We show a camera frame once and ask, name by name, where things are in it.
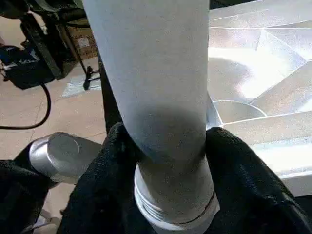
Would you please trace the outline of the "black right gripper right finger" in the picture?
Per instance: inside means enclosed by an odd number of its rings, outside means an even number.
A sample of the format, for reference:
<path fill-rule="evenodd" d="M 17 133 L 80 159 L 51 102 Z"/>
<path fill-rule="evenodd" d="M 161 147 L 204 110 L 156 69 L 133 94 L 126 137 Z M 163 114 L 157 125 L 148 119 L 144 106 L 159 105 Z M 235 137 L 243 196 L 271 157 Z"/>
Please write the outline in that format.
<path fill-rule="evenodd" d="M 220 204 L 208 234 L 310 234 L 312 220 L 278 176 L 240 138 L 213 127 L 206 156 Z"/>

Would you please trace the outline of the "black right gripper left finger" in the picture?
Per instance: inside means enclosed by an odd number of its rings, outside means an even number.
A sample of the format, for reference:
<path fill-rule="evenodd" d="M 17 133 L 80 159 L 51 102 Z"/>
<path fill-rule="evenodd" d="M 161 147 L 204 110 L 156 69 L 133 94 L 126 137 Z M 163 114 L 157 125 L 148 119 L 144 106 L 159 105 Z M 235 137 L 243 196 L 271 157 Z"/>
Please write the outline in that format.
<path fill-rule="evenodd" d="M 115 124 L 98 156 L 80 177 L 63 212 L 61 234 L 135 234 L 135 145 Z"/>

